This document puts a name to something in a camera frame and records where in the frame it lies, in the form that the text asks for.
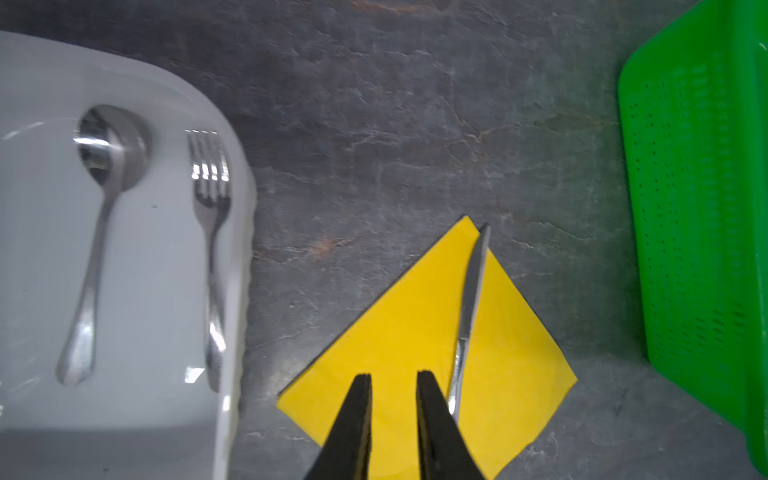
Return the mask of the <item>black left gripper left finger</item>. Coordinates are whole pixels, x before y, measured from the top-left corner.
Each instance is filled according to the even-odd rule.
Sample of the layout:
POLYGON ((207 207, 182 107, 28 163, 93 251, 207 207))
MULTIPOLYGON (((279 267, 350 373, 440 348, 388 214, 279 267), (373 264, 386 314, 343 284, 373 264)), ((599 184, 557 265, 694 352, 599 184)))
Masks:
POLYGON ((357 375, 306 480, 368 478, 372 450, 372 378, 357 375))

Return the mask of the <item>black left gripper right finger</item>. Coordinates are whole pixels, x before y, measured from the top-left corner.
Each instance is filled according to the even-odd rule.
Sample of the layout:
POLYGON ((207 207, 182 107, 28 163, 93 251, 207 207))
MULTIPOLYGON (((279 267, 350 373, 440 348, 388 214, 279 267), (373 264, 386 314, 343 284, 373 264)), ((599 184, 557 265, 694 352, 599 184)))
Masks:
POLYGON ((417 374, 416 410, 420 478, 484 479, 429 370, 417 374))

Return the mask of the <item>silver knife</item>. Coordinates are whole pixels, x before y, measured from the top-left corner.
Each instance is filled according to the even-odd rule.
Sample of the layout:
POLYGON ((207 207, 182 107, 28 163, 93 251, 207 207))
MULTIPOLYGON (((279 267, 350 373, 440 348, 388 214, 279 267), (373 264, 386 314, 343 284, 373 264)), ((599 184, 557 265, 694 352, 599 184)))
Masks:
POLYGON ((486 258, 492 228, 486 223, 472 249, 464 279, 457 340, 452 375, 449 382, 447 406, 456 424, 459 423, 463 377, 469 355, 469 344, 482 293, 486 258))

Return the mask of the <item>yellow paper napkin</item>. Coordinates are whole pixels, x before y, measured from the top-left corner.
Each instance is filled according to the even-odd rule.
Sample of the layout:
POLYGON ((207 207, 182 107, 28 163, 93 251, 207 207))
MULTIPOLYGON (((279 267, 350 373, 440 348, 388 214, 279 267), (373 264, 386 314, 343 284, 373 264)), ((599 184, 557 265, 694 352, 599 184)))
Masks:
MULTIPOLYGON (((324 351, 278 399, 278 408, 323 443, 355 376, 372 377, 373 479, 419 475, 416 381, 431 371, 449 385, 460 305, 479 236, 468 217, 453 225, 324 351)), ((459 428, 492 479, 542 432, 576 376, 562 351, 494 256, 463 378, 459 428)))

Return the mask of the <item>silver fork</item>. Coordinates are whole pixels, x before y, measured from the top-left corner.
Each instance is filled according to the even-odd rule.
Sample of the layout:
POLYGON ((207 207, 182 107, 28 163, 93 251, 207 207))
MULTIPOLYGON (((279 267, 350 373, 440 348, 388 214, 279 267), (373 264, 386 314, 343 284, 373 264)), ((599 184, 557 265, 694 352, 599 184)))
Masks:
POLYGON ((216 238, 232 204, 231 175, 218 132, 187 129, 185 137, 191 164, 193 209, 205 238, 204 357, 209 386, 217 393, 227 342, 223 294, 216 278, 216 238))

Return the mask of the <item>silver spoon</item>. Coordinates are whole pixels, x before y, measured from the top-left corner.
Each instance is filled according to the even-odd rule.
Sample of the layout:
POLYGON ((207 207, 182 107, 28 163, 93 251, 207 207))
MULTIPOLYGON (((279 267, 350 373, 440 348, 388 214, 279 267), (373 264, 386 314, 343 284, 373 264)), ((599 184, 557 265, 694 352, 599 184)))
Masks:
POLYGON ((143 121, 133 112, 113 105, 89 108, 79 121, 73 141, 83 166, 102 189, 88 265, 56 377, 74 387, 95 369, 98 296, 107 225, 119 196, 136 186, 150 165, 143 121))

